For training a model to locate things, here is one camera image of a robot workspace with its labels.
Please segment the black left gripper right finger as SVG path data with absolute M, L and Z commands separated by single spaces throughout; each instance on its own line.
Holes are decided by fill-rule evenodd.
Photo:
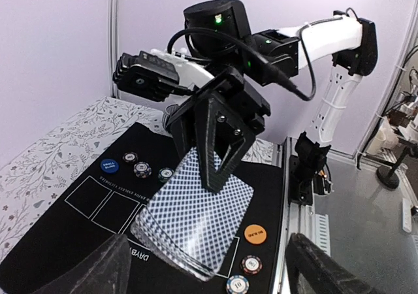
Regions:
M 291 293 L 380 293 L 340 266 L 302 233 L 293 233 L 285 249 Z

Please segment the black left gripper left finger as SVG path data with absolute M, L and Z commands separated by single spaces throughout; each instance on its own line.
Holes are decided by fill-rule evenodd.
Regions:
M 112 235 L 70 271 L 36 293 L 126 293 L 131 252 L 126 235 Z

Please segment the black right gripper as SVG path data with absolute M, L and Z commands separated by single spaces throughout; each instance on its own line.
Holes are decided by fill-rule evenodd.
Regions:
M 197 145 L 202 186 L 219 193 L 265 130 L 270 105 L 232 67 L 191 90 L 193 95 L 170 113 L 166 128 L 181 159 Z

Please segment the green chips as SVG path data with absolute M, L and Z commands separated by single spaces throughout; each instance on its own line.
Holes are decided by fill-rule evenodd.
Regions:
M 166 182 L 172 177 L 173 174 L 174 174 L 173 169 L 165 167 L 165 168 L 162 168 L 162 169 L 159 170 L 158 179 L 161 182 Z

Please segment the orange big blind button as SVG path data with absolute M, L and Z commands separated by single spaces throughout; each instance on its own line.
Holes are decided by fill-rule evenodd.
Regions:
M 252 245 L 260 245 L 267 240 L 267 231 L 258 224 L 251 224 L 244 229 L 245 239 Z

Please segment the blue peach poker chip stack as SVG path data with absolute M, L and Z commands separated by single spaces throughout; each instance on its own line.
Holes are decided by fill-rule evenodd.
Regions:
M 232 275 L 226 283 L 228 294 L 246 294 L 249 290 L 249 281 L 242 275 Z

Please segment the grey playing card deck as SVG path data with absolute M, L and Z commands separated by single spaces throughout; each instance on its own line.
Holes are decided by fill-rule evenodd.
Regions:
M 170 266 L 207 282 L 219 272 L 253 193 L 233 174 L 219 193 L 204 189 L 192 148 L 136 215 L 130 232 Z

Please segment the blue small blind button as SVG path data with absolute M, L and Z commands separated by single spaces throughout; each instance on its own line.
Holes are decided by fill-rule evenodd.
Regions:
M 100 162 L 100 168 L 104 173 L 114 174 L 119 170 L 119 164 L 114 159 L 103 159 Z

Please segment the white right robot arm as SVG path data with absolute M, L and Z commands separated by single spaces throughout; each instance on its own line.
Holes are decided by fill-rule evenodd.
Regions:
M 293 182 L 299 191 L 325 166 L 351 94 L 376 66 L 375 23 L 349 8 L 299 27 L 252 33 L 241 1 L 205 1 L 184 10 L 184 28 L 163 54 L 178 73 L 174 94 L 186 96 L 169 118 L 169 131 L 182 154 L 196 149 L 204 189 L 221 191 L 265 128 L 270 107 L 250 80 L 261 86 L 277 84 L 311 101 L 316 81 L 304 93 L 292 79 L 325 56 L 332 58 L 327 89 L 295 145 Z

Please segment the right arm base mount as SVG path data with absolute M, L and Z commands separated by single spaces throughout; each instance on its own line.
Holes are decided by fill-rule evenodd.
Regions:
M 288 201 L 300 206 L 312 206 L 314 194 L 325 196 L 331 194 L 332 182 L 323 171 L 309 172 L 303 169 L 302 163 L 295 155 L 289 159 Z

